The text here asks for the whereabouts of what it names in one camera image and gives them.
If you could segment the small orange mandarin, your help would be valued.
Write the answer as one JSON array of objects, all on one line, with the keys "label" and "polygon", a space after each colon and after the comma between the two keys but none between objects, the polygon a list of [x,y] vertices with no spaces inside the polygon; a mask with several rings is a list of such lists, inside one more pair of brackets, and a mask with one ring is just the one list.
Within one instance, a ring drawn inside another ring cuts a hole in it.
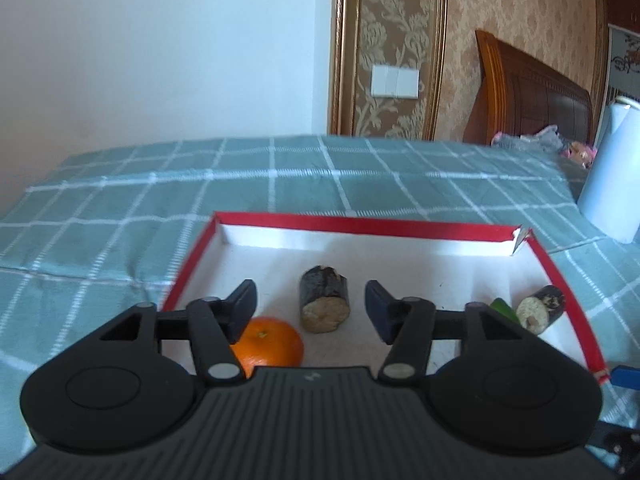
[{"label": "small orange mandarin", "polygon": [[304,344],[298,331],[271,316],[252,318],[231,348],[246,377],[252,376],[256,367],[299,367],[304,359]]}]

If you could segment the green avocado-like fruit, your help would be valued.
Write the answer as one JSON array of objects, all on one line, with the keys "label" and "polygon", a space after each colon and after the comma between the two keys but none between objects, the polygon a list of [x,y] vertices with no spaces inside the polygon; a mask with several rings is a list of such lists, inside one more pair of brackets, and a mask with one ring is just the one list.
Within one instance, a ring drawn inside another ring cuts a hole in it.
[{"label": "green avocado-like fruit", "polygon": [[515,311],[502,298],[492,300],[489,307],[515,324],[520,322]]}]

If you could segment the red shallow box tray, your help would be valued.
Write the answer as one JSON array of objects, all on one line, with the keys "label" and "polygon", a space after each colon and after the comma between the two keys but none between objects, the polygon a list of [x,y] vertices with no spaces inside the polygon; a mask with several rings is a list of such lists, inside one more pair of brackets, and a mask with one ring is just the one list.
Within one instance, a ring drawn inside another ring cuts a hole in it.
[{"label": "red shallow box tray", "polygon": [[542,340],[598,382],[608,379],[582,307],[535,233],[521,226],[217,212],[184,259],[163,308],[225,297],[251,280],[257,314],[298,327],[298,283],[314,266],[330,266],[346,278],[350,315],[334,332],[300,334],[307,366],[380,368],[388,349],[364,310],[364,286],[371,280],[397,298],[421,297],[451,311],[496,298],[515,307],[554,285],[566,310]]}]

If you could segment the teal checked bed blanket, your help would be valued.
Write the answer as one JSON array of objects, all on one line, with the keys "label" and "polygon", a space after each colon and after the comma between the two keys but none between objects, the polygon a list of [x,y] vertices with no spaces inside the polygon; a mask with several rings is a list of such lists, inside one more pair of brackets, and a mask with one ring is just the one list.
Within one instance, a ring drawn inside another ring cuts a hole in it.
[{"label": "teal checked bed blanket", "polygon": [[32,448],[18,397],[40,364],[139,301],[161,302],[216,211],[528,226],[612,366],[639,362],[639,247],[578,211],[565,158],[454,142],[215,139],[66,159],[1,215],[1,463]]}]

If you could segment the white electric kettle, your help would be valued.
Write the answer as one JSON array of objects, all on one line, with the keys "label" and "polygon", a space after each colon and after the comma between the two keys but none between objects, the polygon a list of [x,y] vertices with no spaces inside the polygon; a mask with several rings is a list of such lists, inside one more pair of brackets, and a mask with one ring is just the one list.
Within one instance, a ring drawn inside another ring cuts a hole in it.
[{"label": "white electric kettle", "polygon": [[582,215],[606,236],[630,244],[639,232],[639,102],[618,96],[578,198]]}]

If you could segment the wooden headboard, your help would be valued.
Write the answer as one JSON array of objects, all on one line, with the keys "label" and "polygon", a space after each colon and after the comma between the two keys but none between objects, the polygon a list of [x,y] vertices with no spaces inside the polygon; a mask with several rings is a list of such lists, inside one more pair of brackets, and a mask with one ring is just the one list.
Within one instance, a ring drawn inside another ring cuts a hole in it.
[{"label": "wooden headboard", "polygon": [[568,140],[594,139],[589,92],[557,70],[490,32],[475,32],[482,81],[463,133],[488,145],[501,131],[533,134],[556,125]]}]

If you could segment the white wall switch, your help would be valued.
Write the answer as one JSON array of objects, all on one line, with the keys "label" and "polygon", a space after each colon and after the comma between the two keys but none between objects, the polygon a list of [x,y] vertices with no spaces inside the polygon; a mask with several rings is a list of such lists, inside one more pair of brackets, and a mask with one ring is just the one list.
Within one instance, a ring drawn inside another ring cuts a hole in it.
[{"label": "white wall switch", "polygon": [[420,72],[416,68],[373,65],[371,96],[416,100],[419,96]]}]

